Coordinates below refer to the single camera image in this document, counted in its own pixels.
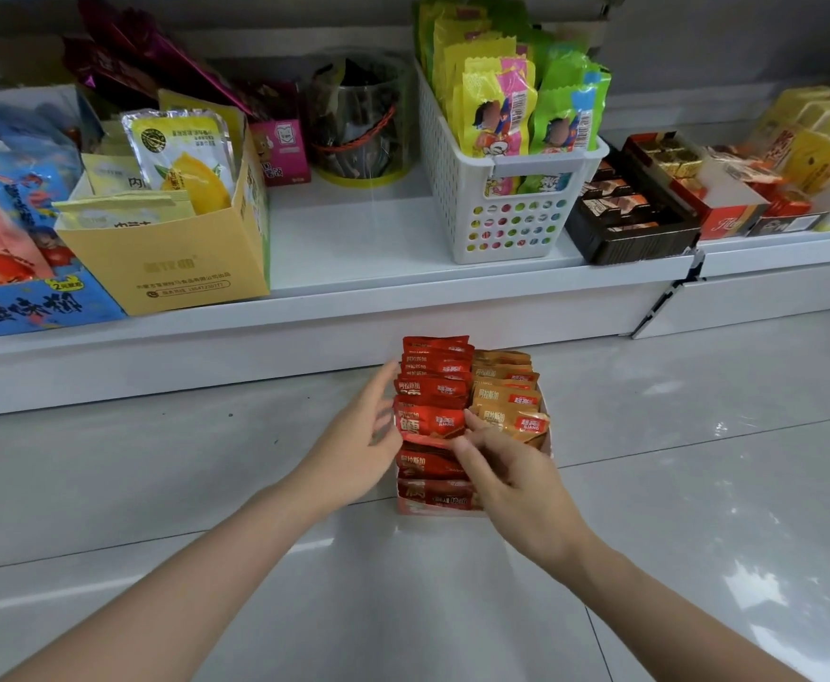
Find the blue cardboard box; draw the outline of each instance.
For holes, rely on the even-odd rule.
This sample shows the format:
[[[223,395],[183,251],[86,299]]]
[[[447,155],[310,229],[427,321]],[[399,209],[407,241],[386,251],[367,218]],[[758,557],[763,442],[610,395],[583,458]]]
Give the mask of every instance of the blue cardboard box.
[[[0,285],[0,335],[116,321],[125,312],[89,270]]]

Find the box of snack packets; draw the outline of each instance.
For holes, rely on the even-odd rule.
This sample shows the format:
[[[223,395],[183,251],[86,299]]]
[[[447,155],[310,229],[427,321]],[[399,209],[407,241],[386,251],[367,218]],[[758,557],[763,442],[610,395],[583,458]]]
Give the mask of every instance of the box of snack packets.
[[[550,418],[531,357],[476,350],[467,336],[407,337],[396,380],[398,509],[403,515],[483,516],[481,499],[449,442],[465,409],[550,455]]]

